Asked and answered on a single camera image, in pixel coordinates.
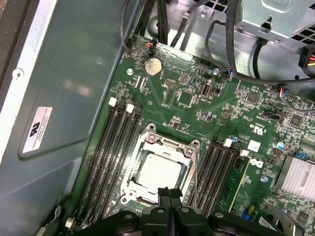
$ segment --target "capacitor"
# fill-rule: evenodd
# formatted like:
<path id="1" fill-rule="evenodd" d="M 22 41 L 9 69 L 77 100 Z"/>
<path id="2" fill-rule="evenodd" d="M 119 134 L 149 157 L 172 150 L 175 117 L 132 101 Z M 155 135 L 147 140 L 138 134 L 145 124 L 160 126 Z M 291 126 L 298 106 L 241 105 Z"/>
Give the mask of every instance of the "capacitor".
<path id="1" fill-rule="evenodd" d="M 158 58 L 149 58 L 144 64 L 144 72 L 149 77 L 159 76 L 162 72 L 162 62 Z"/>
<path id="2" fill-rule="evenodd" d="M 232 140 L 232 142 L 236 143 L 238 141 L 238 138 L 234 135 L 230 136 L 230 139 Z"/>
<path id="3" fill-rule="evenodd" d="M 283 150 L 283 149 L 284 149 L 284 143 L 283 143 L 283 142 L 278 142 L 278 141 L 273 142 L 273 143 L 272 143 L 272 146 L 273 146 L 274 148 L 279 149 L 279 150 Z"/>

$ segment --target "connector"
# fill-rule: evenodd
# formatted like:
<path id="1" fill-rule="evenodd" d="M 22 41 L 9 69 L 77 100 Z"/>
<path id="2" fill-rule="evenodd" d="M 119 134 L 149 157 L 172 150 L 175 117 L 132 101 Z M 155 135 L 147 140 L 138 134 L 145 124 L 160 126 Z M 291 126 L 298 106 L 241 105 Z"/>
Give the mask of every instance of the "connector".
<path id="1" fill-rule="evenodd" d="M 299 67 L 306 68 L 308 67 L 308 63 L 310 62 L 311 56 L 315 53 L 315 43 L 306 45 L 302 49 L 302 53 L 300 55 Z"/>

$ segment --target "cpu socket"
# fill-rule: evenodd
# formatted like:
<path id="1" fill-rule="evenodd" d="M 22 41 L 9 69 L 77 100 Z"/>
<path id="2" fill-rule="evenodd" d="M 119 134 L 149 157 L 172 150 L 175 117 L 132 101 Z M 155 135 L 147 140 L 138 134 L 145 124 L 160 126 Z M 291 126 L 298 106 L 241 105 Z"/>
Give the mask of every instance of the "cpu socket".
<path id="1" fill-rule="evenodd" d="M 179 188 L 186 194 L 194 177 L 200 142 L 189 145 L 156 132 L 150 123 L 139 135 L 121 185 L 121 203 L 141 200 L 158 204 L 158 188 Z"/>

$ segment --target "motherboard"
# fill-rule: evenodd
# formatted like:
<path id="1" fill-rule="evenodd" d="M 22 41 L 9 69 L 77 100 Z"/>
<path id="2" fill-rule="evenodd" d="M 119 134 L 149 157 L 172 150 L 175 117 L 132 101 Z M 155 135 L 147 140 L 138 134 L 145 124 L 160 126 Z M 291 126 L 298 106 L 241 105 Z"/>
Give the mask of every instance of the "motherboard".
<path id="1" fill-rule="evenodd" d="M 130 46 L 148 42 L 134 35 Z M 314 104 L 287 94 L 295 108 Z M 163 44 L 121 56 L 60 235 L 120 210 L 141 214 L 158 188 L 208 216 L 225 210 L 275 230 L 274 206 L 315 232 L 315 114 L 284 106 L 277 87 L 233 78 Z"/>

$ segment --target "cable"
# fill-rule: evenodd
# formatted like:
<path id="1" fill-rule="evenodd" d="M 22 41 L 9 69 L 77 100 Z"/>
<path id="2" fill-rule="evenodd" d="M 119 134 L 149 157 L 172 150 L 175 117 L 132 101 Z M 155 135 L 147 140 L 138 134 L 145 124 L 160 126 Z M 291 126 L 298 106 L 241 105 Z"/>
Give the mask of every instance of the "cable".
<path id="1" fill-rule="evenodd" d="M 163 13 L 162 0 L 157 0 L 157 40 L 163 43 Z"/>
<path id="2" fill-rule="evenodd" d="M 236 15 L 236 0 L 228 0 L 228 8 L 226 13 L 226 54 L 228 62 L 231 66 L 233 75 L 238 80 L 252 84 L 260 85 L 297 85 L 304 84 L 309 82 L 315 82 L 314 78 L 306 78 L 300 80 L 258 80 L 250 76 L 241 74 L 237 72 L 235 64 L 235 55 L 234 55 L 234 24 L 235 24 L 235 15 Z"/>
<path id="3" fill-rule="evenodd" d="M 208 56 L 208 59 L 210 62 L 212 62 L 217 68 L 219 68 L 220 70 L 226 70 L 225 66 L 221 66 L 219 63 L 216 62 L 216 60 L 214 60 L 211 52 L 210 52 L 210 49 L 209 49 L 209 39 L 213 33 L 213 29 L 215 27 L 215 25 L 220 25 L 220 26 L 225 26 L 225 23 L 221 22 L 221 21 L 213 21 L 209 27 L 209 31 L 207 33 L 207 36 L 206 36 L 206 40 L 205 40 L 205 51 L 206 51 L 206 54 Z"/>
<path id="4" fill-rule="evenodd" d="M 141 36 L 144 36 L 144 33 L 146 31 L 146 28 L 147 28 L 147 25 L 148 25 L 148 22 L 150 19 L 150 15 L 151 15 L 151 12 L 152 12 L 152 9 L 154 6 L 154 2 L 155 2 L 155 0 L 148 0 L 148 4 L 146 7 L 146 14 L 145 14 L 143 22 L 141 24 L 140 33 L 139 33 Z"/>
<path id="5" fill-rule="evenodd" d="M 167 19 L 167 9 L 166 0 L 161 0 L 162 17 L 163 17 L 163 43 L 167 45 L 168 42 L 168 19 Z"/>
<path id="6" fill-rule="evenodd" d="M 200 6 L 203 6 L 207 2 L 209 2 L 209 0 L 200 0 L 200 1 L 196 2 L 191 8 L 188 9 L 187 13 L 190 15 L 194 10 L 196 10 Z M 188 18 L 183 17 L 182 22 L 178 28 L 177 34 L 175 35 L 174 39 L 171 42 L 171 47 L 176 46 L 178 40 L 180 39 L 180 37 L 182 36 L 182 33 L 185 30 L 187 22 L 188 22 Z"/>
<path id="7" fill-rule="evenodd" d="M 254 51 L 254 55 L 252 57 L 252 69 L 253 69 L 256 79 L 261 79 L 259 71 L 258 71 L 258 58 L 259 58 L 260 50 L 267 43 L 268 43 L 268 40 L 261 37 L 259 37 L 256 41 L 256 48 Z"/>
<path id="8" fill-rule="evenodd" d="M 139 18 L 139 21 L 138 21 L 138 24 L 136 26 L 136 29 L 134 30 L 134 33 L 135 34 L 138 34 L 140 32 L 140 29 L 142 27 L 142 24 L 143 24 L 143 21 L 144 21 L 144 18 L 145 18 L 145 15 L 148 11 L 148 3 L 149 3 L 150 0 L 145 0 L 144 4 L 143 4 L 143 9 L 142 9 L 142 12 L 141 12 L 141 15 L 140 15 L 140 18 Z"/>
<path id="9" fill-rule="evenodd" d="M 286 100 L 284 97 L 281 97 L 280 98 L 281 101 L 287 106 L 289 107 L 290 109 L 296 111 L 296 112 L 302 112 L 302 113 L 309 113 L 309 112 L 315 112 L 315 109 L 313 110 L 300 110 L 300 109 L 296 109 L 295 107 L 291 106 Z"/>
<path id="10" fill-rule="evenodd" d="M 124 20 L 125 20 L 126 9 L 127 9 L 128 4 L 129 4 L 130 1 L 131 0 L 126 0 L 125 3 L 124 3 L 124 7 L 123 7 L 123 11 L 122 11 L 122 17 L 121 17 L 121 20 L 120 20 L 120 38 L 121 38 L 123 47 L 126 49 L 126 51 L 128 51 L 129 53 L 136 53 L 136 52 L 139 52 L 139 51 L 145 49 L 148 46 L 147 46 L 147 44 L 145 44 L 145 45 L 140 46 L 138 48 L 131 49 L 130 47 L 128 47 L 126 45 L 125 35 L 124 35 Z"/>

